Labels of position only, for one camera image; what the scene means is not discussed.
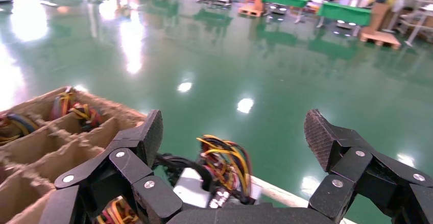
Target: wire bundle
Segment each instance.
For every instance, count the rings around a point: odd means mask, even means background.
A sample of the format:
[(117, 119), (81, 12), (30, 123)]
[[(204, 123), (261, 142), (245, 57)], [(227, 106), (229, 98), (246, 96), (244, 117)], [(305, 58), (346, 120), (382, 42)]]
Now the wire bundle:
[(89, 104), (79, 103), (76, 99), (75, 90), (70, 86), (54, 99), (51, 120), (60, 118), (68, 113), (75, 115), (84, 132), (89, 132), (102, 124), (99, 112)]
[(112, 201), (97, 217), (98, 224), (130, 224), (138, 221), (138, 216), (123, 198)]
[(51, 120), (58, 119), (69, 113), (69, 110), (76, 103), (74, 92), (74, 89), (69, 86), (54, 99)]
[(75, 103), (69, 110), (80, 121), (81, 128), (85, 132), (89, 132), (102, 124), (102, 118), (95, 108), (89, 104)]
[(202, 178), (202, 188), (209, 191), (212, 183), (211, 173), (202, 165), (185, 159), (179, 156), (173, 156), (171, 154), (157, 154), (155, 162), (153, 163), (152, 170), (155, 170), (158, 166), (162, 165), (164, 173), (168, 178), (171, 186), (175, 186), (185, 168), (194, 169)]
[(22, 115), (16, 113), (0, 115), (0, 145), (26, 136), (38, 128), (38, 125)]
[(200, 155), (205, 161), (205, 167), (232, 194), (238, 193), (241, 202), (248, 202), (252, 168), (246, 151), (232, 141), (212, 135), (204, 135), (197, 140), (202, 143)]

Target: wooden pallet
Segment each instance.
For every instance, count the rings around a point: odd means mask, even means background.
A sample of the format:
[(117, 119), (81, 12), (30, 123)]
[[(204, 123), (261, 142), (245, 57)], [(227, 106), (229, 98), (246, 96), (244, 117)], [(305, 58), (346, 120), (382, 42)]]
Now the wooden pallet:
[(239, 8), (239, 14), (249, 16), (263, 16), (264, 11), (256, 10), (254, 6), (243, 6)]
[(379, 31), (376, 31), (374, 34), (361, 33), (360, 41), (367, 42), (367, 40), (373, 40), (376, 45), (379, 46), (387, 43), (391, 45), (392, 49), (399, 49), (401, 46), (400, 42), (394, 37), (394, 35)]

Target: green tablecloth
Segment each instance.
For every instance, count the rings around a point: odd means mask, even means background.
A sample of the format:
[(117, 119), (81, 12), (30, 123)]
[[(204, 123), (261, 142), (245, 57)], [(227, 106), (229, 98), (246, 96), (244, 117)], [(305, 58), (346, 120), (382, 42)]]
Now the green tablecloth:
[(317, 15), (368, 26), (370, 24), (371, 10), (326, 2), (323, 3)]
[(309, 0), (262, 0), (265, 3), (274, 3), (285, 6), (304, 8)]

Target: green epoxy floor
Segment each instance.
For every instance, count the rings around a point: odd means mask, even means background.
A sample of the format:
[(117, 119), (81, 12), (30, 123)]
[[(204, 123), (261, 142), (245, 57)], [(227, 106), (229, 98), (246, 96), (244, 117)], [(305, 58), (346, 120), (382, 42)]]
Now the green epoxy floor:
[[(227, 138), (246, 147), (257, 177), (309, 198), (325, 173), (303, 121), (319, 108), (433, 176), (431, 45), (394, 51), (317, 30), (313, 19), (266, 23), (195, 0), (133, 0), (138, 10), (123, 15), (108, 3), (46, 1), (66, 8), (0, 6), (0, 110), (81, 85), (141, 112), (162, 110), (162, 152), (194, 158), (197, 136)], [(346, 217), (390, 223), (362, 196)]]

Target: gripper fingertip pad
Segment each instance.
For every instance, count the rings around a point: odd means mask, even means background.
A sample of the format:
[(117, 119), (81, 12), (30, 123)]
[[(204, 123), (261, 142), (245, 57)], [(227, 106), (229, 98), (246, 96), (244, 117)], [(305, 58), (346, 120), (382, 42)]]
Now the gripper fingertip pad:
[(330, 123), (318, 109), (312, 109), (307, 112), (304, 122), (305, 139), (325, 172), (327, 172), (332, 145), (337, 140), (337, 137), (328, 125)]

